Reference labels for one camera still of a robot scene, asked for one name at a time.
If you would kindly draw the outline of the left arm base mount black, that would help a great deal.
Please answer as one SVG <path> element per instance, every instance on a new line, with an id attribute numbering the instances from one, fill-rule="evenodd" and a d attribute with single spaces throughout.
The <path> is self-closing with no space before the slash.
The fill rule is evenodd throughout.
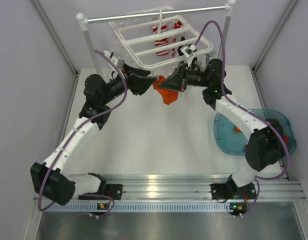
<path id="1" fill-rule="evenodd" d="M 123 194 L 122 184 L 107 184 L 105 189 L 105 195 L 113 200 L 121 200 Z"/>

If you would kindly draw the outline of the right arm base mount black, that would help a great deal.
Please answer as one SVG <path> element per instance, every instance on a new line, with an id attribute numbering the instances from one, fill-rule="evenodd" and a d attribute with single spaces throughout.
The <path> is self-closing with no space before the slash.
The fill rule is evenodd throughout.
<path id="1" fill-rule="evenodd" d="M 225 200 L 254 200 L 257 190 L 253 183 L 237 187 L 233 182 L 213 183 L 210 185 L 212 199 L 218 202 Z"/>

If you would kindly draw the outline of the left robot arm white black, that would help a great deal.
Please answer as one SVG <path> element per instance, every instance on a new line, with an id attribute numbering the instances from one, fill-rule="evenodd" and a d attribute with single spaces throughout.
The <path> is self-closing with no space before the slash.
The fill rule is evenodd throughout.
<path id="1" fill-rule="evenodd" d="M 114 107 L 108 104 L 127 93 L 143 95 L 158 79 L 150 71 L 123 65 L 117 77 L 105 82 L 99 74 L 91 74 L 84 82 L 85 103 L 68 135 L 42 163 L 30 168 L 33 187 L 39 198 L 47 198 L 61 206 L 73 197 L 87 195 L 101 199 L 107 194 L 106 179 L 97 173 L 69 178 L 69 169 L 79 158 L 90 139 L 99 133 L 108 121 Z"/>

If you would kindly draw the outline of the white plastic sock hanger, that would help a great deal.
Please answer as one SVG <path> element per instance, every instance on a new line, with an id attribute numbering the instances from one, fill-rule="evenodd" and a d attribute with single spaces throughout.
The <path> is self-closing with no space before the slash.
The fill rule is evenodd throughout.
<path id="1" fill-rule="evenodd" d="M 111 21 L 112 32 L 120 49 L 116 55 L 126 64 L 155 72 L 176 66 L 187 58 L 181 48 L 196 45 L 195 57 L 213 51 L 213 44 L 194 29 L 180 14 L 152 16 L 152 13 L 173 11 L 171 6 L 143 10 L 145 17 Z"/>

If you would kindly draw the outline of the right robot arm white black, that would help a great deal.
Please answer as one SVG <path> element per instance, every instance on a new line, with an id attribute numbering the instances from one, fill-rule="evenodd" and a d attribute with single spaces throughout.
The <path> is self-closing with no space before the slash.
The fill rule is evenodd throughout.
<path id="1" fill-rule="evenodd" d="M 248 143 L 245 162 L 227 181 L 227 192 L 232 198 L 240 198 L 246 186 L 269 165 L 282 159 L 287 153 L 284 129 L 276 120 L 264 120 L 240 105 L 232 92 L 226 88 L 225 64 L 212 59 L 205 70 L 192 69 L 187 63 L 178 64 L 173 73 L 158 84 L 158 88 L 184 92 L 187 86 L 203 87 L 204 102 L 228 118 L 244 134 Z"/>

